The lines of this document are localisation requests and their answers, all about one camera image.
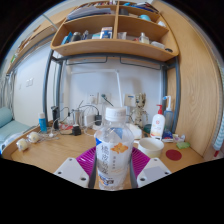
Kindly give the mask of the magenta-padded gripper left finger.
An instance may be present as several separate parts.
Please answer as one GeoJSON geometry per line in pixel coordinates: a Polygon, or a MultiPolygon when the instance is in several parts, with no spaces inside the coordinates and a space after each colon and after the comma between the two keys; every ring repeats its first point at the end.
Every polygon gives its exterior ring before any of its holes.
{"type": "Polygon", "coordinates": [[[77,158],[68,157],[54,172],[67,181],[93,189],[96,180],[96,148],[90,148],[77,158]]]}

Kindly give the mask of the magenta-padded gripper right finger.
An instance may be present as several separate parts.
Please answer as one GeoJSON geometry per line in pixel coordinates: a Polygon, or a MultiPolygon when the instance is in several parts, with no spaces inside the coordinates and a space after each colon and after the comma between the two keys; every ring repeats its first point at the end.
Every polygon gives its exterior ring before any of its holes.
{"type": "Polygon", "coordinates": [[[133,148],[130,163],[132,188],[140,188],[171,174],[159,158],[149,158],[137,148],[133,148]]]}

